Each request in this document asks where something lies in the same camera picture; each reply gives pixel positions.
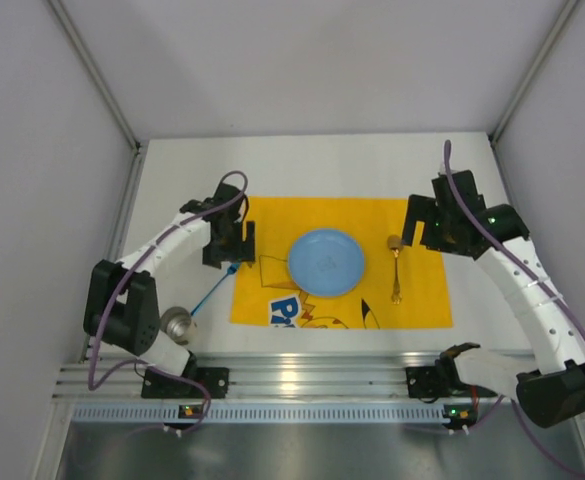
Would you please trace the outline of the gold spoon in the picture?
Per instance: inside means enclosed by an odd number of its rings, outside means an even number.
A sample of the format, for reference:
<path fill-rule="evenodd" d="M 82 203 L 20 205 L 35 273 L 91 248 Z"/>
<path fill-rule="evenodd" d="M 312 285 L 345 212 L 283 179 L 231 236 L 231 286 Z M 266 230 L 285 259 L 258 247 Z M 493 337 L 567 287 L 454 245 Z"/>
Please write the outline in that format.
<path fill-rule="evenodd" d="M 398 235 L 390 235 L 387 238 L 387 247 L 393 254 L 394 258 L 394 278 L 391 294 L 391 301 L 394 305 L 399 305 L 402 301 L 401 283 L 399 275 L 399 258 L 403 250 L 402 239 Z"/>

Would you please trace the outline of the yellow pikachu place mat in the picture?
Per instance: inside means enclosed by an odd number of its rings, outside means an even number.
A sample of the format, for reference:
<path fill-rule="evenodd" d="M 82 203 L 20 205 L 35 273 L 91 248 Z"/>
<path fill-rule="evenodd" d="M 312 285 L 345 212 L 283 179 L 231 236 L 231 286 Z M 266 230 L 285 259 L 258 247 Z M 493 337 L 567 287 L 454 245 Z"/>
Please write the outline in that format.
<path fill-rule="evenodd" d="M 307 329 L 452 327 L 441 254 L 393 252 L 404 199 L 254 197 L 255 260 L 239 268 L 235 324 Z"/>

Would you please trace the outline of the blue plastic plate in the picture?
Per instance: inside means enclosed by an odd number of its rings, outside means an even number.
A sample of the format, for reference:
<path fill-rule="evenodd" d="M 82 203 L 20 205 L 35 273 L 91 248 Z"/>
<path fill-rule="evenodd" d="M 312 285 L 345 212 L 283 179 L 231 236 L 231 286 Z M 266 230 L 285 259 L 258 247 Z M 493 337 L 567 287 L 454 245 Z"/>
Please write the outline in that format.
<path fill-rule="evenodd" d="M 365 272 L 365 255 L 347 233 L 321 228 L 301 235 L 287 255 L 291 279 L 304 292 L 333 298 L 354 290 Z"/>

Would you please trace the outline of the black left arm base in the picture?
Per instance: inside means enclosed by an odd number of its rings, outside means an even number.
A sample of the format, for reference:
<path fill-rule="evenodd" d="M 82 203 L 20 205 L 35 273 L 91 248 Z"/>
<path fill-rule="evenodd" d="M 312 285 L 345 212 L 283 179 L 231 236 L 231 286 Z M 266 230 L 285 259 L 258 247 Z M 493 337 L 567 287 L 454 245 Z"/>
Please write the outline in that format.
<path fill-rule="evenodd" d="M 198 367 L 188 383 L 175 380 L 149 369 L 143 377 L 141 397 L 144 399 L 224 399 L 228 392 L 230 370 L 224 367 Z"/>

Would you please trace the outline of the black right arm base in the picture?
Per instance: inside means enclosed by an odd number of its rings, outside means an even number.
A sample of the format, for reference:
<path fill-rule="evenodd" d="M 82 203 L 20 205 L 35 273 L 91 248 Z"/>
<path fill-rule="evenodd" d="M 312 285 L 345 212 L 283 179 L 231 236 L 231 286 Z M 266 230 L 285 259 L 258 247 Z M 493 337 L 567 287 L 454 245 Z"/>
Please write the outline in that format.
<path fill-rule="evenodd" d="M 443 351 L 431 365 L 405 368 L 408 396 L 424 403 L 434 403 L 445 398 L 478 397 L 495 398 L 497 394 L 484 387 L 463 383 L 453 363 L 461 353 L 478 349 L 479 344 L 466 342 Z"/>

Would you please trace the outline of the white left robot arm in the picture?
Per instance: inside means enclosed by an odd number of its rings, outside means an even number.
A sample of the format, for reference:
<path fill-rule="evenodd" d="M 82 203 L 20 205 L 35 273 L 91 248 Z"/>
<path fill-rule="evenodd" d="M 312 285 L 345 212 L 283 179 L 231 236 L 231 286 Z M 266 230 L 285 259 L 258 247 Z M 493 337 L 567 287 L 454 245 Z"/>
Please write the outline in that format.
<path fill-rule="evenodd" d="M 248 210 L 246 189 L 221 179 L 212 196 L 188 201 L 141 247 L 97 263 L 83 319 L 93 349 L 113 345 L 167 378 L 193 382 L 195 355 L 167 332 L 183 310 L 176 301 L 178 271 L 195 254 L 212 268 L 254 261 L 255 224 L 247 220 Z"/>

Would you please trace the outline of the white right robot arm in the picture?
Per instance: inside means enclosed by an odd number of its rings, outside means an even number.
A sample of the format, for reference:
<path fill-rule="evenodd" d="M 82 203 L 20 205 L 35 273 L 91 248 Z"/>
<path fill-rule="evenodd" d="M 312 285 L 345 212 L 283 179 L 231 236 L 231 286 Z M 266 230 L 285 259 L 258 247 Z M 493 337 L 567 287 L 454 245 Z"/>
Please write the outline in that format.
<path fill-rule="evenodd" d="M 432 186 L 433 196 L 408 199 L 404 246 L 421 225 L 422 246 L 473 259 L 503 295 L 534 355 L 523 362 L 477 343 L 452 346 L 434 363 L 437 396 L 481 387 L 515 401 L 542 428 L 585 413 L 585 333 L 561 309 L 522 218 L 508 204 L 486 206 L 469 170 L 440 175 Z"/>

